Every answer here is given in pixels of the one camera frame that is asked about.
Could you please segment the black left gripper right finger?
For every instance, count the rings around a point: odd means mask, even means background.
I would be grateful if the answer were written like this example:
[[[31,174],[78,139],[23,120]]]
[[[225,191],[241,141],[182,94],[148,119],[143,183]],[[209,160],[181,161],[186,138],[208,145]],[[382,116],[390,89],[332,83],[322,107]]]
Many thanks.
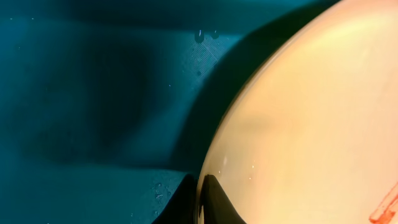
[[[198,212],[199,217],[203,217],[204,224],[246,224],[217,178],[211,174],[203,179]]]

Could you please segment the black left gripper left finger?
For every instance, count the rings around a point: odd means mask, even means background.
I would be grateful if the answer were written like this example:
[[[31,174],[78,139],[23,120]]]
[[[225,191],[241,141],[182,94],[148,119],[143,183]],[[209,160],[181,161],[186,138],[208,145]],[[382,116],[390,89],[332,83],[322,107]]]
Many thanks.
[[[152,224],[193,224],[197,180],[187,174]]]

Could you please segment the yellow-green plastic plate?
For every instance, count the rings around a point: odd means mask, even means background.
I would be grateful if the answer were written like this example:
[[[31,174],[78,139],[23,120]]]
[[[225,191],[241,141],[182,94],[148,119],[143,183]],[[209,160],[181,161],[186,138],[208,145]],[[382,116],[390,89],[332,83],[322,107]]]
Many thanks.
[[[247,223],[397,223],[397,1],[340,1],[252,77],[202,175]]]

